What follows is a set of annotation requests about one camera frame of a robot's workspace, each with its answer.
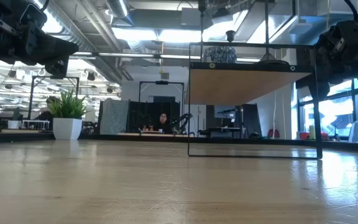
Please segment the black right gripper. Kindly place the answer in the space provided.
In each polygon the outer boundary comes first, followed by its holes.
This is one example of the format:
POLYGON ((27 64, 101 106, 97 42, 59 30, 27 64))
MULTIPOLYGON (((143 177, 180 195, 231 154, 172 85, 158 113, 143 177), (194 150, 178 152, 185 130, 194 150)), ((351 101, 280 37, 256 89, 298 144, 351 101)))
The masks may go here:
POLYGON ((316 74, 295 82, 298 96, 323 101, 330 92, 328 82, 358 76, 358 23, 341 21, 322 33, 316 43, 316 74))

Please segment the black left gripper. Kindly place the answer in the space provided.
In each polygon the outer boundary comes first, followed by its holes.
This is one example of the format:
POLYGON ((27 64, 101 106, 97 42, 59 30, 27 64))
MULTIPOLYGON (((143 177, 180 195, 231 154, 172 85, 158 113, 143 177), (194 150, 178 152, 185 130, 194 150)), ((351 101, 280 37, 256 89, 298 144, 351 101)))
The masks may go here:
MULTIPOLYGON (((19 37, 19 20, 29 5, 27 0, 0 0, 0 57, 9 54, 14 41, 19 37)), ((45 65, 52 79, 64 79, 68 65, 58 62, 79 51, 73 42, 46 34, 34 23, 29 23, 26 32, 26 57, 35 63, 45 65)))

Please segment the person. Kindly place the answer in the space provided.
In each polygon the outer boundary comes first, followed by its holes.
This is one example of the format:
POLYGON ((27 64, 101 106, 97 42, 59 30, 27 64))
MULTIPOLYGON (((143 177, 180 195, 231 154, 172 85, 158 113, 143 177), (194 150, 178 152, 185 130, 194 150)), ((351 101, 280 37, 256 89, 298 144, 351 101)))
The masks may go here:
POLYGON ((44 120, 44 121, 53 121, 53 115, 50 112, 50 107, 54 104, 59 102, 60 99, 56 96, 50 96, 46 100, 47 107, 36 117, 37 120, 44 120))
POLYGON ((156 125, 156 130, 160 133, 171 134, 172 126, 168 120, 167 114, 162 113, 159 118, 159 122, 156 125))

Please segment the green plant in white pot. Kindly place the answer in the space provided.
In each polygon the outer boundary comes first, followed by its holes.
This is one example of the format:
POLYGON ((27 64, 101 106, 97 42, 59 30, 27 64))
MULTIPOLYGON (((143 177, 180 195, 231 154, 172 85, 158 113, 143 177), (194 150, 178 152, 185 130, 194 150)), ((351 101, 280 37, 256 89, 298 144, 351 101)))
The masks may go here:
POLYGON ((84 98, 74 90, 60 93, 60 101, 50 107, 53 115, 53 135, 56 140, 75 141, 82 129, 82 116, 86 113, 84 98))

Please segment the long linear ceiling light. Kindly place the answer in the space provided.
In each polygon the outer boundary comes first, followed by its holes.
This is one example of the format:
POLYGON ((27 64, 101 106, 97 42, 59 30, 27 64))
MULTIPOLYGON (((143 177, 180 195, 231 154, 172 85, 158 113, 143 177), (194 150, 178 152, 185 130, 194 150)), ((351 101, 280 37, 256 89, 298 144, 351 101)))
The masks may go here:
POLYGON ((116 53, 116 52, 76 52, 74 57, 124 57, 124 58, 154 58, 154 59, 177 59, 177 60, 201 60, 197 55, 172 55, 172 54, 135 54, 135 53, 116 53))

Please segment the grey fabric curtain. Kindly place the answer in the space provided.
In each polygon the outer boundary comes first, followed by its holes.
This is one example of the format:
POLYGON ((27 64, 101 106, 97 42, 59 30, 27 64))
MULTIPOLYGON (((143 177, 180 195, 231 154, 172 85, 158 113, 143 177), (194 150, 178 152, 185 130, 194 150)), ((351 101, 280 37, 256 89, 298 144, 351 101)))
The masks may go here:
POLYGON ((110 98, 103 101, 100 134, 118 135, 126 131, 129 104, 130 101, 110 98))

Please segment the black partition screen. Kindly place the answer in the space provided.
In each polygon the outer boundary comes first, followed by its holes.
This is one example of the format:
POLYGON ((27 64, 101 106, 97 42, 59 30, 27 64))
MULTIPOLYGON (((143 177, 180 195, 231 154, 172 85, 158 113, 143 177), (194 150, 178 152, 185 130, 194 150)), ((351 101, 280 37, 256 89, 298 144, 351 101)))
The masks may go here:
POLYGON ((237 128, 240 128, 242 139, 262 137, 257 104, 237 106, 235 124, 237 128))
POLYGON ((172 126, 173 120, 180 117, 180 104, 177 102, 165 103, 144 103, 131 101, 129 104, 129 114, 127 119, 128 133, 157 132, 156 125, 160 115, 166 113, 172 126))

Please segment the dark background monitor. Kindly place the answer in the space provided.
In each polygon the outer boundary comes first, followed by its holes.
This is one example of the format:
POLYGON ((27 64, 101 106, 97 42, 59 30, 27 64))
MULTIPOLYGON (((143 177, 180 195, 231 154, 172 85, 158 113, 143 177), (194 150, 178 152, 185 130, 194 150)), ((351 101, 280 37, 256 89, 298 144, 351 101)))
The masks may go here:
POLYGON ((225 118, 225 119, 234 119, 236 117, 236 107, 235 106, 214 106, 214 117, 215 118, 225 118))

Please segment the dark background table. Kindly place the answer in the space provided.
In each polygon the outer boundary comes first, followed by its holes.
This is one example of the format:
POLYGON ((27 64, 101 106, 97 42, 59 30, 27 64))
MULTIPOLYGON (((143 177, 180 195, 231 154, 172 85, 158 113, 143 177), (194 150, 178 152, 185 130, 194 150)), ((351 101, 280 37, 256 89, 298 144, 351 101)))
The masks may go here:
POLYGON ((229 139, 240 139, 242 138, 241 128, 208 128, 206 130, 199 130, 199 135, 206 136, 207 138, 229 138, 229 139))

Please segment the black background rig frame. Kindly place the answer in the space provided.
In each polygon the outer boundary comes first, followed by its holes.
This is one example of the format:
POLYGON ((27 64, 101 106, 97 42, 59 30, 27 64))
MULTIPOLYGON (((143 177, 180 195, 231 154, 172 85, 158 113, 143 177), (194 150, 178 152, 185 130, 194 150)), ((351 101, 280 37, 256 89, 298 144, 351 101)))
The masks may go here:
POLYGON ((181 85, 181 100, 182 103, 184 103, 184 93, 185 93, 185 84, 183 82, 169 82, 169 81, 164 81, 164 80, 160 80, 160 81, 140 81, 139 82, 139 91, 138 91, 138 102, 141 101, 141 94, 142 94, 142 84, 143 83, 152 83, 155 85, 181 85))
MULTIPOLYGON (((52 80, 58 80, 60 78, 57 78, 57 77, 54 77, 54 76, 40 76, 40 75, 36 75, 36 76, 32 76, 32 81, 31 81, 31 88, 30 88, 30 96, 29 96, 29 109, 28 109, 28 112, 27 112, 27 119, 31 119, 31 113, 32 113, 32 105, 33 105, 33 98, 34 98, 34 88, 36 86, 35 84, 35 80, 39 78, 40 81, 41 80, 45 80, 45 79, 52 79, 52 80)), ((71 80, 71 79, 74 79, 76 80, 76 96, 78 96, 78 92, 79 92, 79 87, 80 87, 80 78, 79 77, 63 77, 62 79, 68 79, 68 80, 71 80)))

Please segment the round silver ventilation duct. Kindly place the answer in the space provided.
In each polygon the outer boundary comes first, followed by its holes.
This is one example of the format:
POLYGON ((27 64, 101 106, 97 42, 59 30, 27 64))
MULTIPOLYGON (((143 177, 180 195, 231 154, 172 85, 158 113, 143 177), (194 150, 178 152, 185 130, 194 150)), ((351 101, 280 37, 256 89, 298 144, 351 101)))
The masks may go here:
MULTIPOLYGON (((46 11, 52 15, 58 25, 62 26, 60 32, 52 32, 52 35, 63 40, 76 43, 80 52, 96 52, 97 47, 80 31, 77 25, 68 17, 56 0, 49 0, 46 11)), ((101 57, 85 59, 85 62, 96 67, 96 71, 102 74, 107 81, 121 84, 123 81, 133 81, 133 78, 123 68, 119 68, 115 62, 110 62, 101 57)))

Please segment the rectangular silver ventilation duct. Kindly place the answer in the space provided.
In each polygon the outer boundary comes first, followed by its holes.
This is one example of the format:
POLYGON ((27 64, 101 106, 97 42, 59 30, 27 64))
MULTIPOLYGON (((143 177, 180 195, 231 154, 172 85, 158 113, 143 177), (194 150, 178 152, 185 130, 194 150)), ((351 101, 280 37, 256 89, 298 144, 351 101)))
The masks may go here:
POLYGON ((312 45, 337 22, 352 19, 344 0, 247 0, 235 41, 312 45))

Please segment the wooden shelf black metal frame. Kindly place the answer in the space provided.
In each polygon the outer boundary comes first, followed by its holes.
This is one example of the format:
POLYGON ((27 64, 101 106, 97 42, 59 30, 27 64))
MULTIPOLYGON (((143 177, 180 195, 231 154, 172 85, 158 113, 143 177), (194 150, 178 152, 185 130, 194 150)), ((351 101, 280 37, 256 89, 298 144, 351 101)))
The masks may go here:
MULTIPOLYGON (((313 59, 304 65, 213 63, 189 59, 185 104, 240 106, 314 73, 313 59)), ((313 100, 316 159, 322 159, 319 100, 313 100)))

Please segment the short silver duct pipe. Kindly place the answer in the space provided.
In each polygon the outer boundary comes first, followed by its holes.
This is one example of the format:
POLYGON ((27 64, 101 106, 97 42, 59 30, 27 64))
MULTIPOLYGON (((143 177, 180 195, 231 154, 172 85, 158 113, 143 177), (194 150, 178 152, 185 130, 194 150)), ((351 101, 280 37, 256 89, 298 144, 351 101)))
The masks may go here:
POLYGON ((127 0, 106 0, 111 14, 116 18, 123 18, 129 15, 130 9, 127 0))

